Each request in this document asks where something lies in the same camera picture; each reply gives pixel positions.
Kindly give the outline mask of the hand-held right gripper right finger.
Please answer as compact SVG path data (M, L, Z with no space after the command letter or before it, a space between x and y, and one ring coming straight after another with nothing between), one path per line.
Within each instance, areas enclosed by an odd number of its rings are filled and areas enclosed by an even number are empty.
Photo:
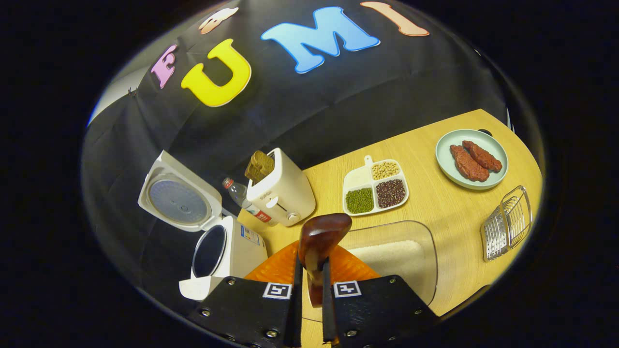
M399 348L439 321L429 307L436 256L420 244L337 246L324 271L323 341L332 348Z

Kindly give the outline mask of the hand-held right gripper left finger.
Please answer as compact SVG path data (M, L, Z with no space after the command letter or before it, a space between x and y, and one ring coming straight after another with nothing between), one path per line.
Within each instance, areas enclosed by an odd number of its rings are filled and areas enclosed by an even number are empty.
M188 314L201 330L250 348L299 348L302 275L298 241L244 279L227 276Z

